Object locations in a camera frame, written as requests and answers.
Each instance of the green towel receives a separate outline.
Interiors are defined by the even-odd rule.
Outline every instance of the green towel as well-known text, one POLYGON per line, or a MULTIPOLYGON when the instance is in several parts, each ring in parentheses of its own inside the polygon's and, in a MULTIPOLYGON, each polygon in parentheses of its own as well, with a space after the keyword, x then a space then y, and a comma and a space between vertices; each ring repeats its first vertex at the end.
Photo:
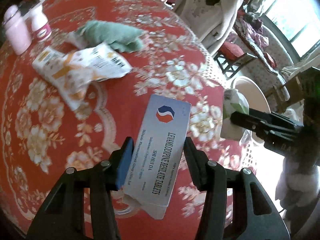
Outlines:
POLYGON ((76 34, 82 35, 90 47, 105 42, 114 50, 130 53, 143 49, 144 45, 139 36, 144 32, 144 30, 121 23, 87 21, 76 31, 76 34))

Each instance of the metal bolt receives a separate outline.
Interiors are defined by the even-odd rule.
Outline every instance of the metal bolt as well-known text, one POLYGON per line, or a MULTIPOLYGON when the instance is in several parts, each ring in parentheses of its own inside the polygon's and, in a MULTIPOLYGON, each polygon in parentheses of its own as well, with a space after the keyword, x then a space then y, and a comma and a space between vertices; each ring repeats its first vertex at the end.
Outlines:
POLYGON ((208 161, 208 165, 214 167, 217 166, 217 163, 215 161, 208 161))
POLYGON ((108 167, 110 164, 111 164, 111 163, 110 163, 110 161, 108 161, 108 160, 103 160, 103 161, 101 162, 101 166, 102 166, 102 167, 108 167))
POLYGON ((245 173, 245 174, 250 174, 251 173, 251 170, 250 169, 248 169, 248 168, 244 168, 243 169, 243 172, 245 173))
POLYGON ((74 172, 75 172, 75 168, 73 168, 73 167, 70 167, 70 168, 66 169, 66 174, 72 174, 74 172))

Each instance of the red tablecloth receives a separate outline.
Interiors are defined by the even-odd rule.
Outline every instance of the red tablecloth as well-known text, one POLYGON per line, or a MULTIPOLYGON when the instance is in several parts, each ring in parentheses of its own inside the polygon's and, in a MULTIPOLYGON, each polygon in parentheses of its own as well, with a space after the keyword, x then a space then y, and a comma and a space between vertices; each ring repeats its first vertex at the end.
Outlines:
MULTIPOLYGON (((108 159, 126 136, 137 138, 152 93, 192 104, 188 135, 210 159, 233 169, 254 166, 248 154, 241 158, 237 142, 220 138, 221 71, 166 5, 159 0, 47 0, 44 12, 53 31, 50 40, 33 42, 19 57, 7 42, 0 50, 0 205, 24 232, 66 168, 90 168, 108 159), (48 45, 65 53, 74 49, 64 42, 66 34, 91 19, 148 30, 154 43, 147 51, 123 53, 132 72, 92 84, 83 105, 72 112, 31 63, 48 45), (170 65, 179 65, 181 70, 169 71, 170 65)), ((193 186, 184 156, 163 220, 153 220, 144 211, 123 204, 122 195, 121 191, 112 193, 122 239, 194 238, 205 193, 193 186), (159 234, 159 228, 165 228, 165 235, 159 234)), ((89 229, 88 196, 86 192, 89 229)), ((231 203, 229 198, 228 221, 231 203)))

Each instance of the pink thermos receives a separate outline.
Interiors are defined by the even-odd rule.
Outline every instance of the pink thermos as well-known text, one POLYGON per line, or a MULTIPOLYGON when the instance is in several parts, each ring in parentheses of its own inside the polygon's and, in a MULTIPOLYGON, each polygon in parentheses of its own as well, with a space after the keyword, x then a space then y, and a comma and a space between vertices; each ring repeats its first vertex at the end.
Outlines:
POLYGON ((20 11, 16 5, 12 5, 4 14, 5 35, 17 55, 25 52, 31 44, 31 36, 20 11))

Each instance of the pink label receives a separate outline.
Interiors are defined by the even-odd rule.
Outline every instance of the pink label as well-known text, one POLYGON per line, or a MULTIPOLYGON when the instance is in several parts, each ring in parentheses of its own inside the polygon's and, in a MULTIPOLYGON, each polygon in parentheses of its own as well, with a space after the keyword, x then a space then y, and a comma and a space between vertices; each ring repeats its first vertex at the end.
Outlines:
POLYGON ((37 41, 45 40, 51 34, 49 23, 46 23, 42 28, 34 32, 37 41))

